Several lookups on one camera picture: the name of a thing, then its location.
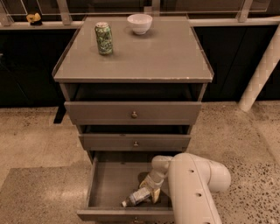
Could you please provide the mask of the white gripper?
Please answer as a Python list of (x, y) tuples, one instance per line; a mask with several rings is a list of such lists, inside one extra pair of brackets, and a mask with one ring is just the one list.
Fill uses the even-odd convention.
[(151, 191), (151, 198), (152, 203), (156, 204), (159, 200), (161, 189), (160, 187), (164, 183), (164, 180), (166, 178), (166, 173), (158, 172), (158, 171), (151, 171), (141, 182), (139, 185), (140, 188), (147, 188), (147, 189), (153, 189)]

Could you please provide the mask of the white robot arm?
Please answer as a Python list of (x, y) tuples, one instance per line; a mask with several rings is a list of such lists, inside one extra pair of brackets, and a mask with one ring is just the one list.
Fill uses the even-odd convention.
[(157, 202), (165, 178), (175, 224), (222, 224), (211, 193), (229, 188), (231, 175), (225, 165), (190, 153), (155, 156), (139, 187), (146, 187)]

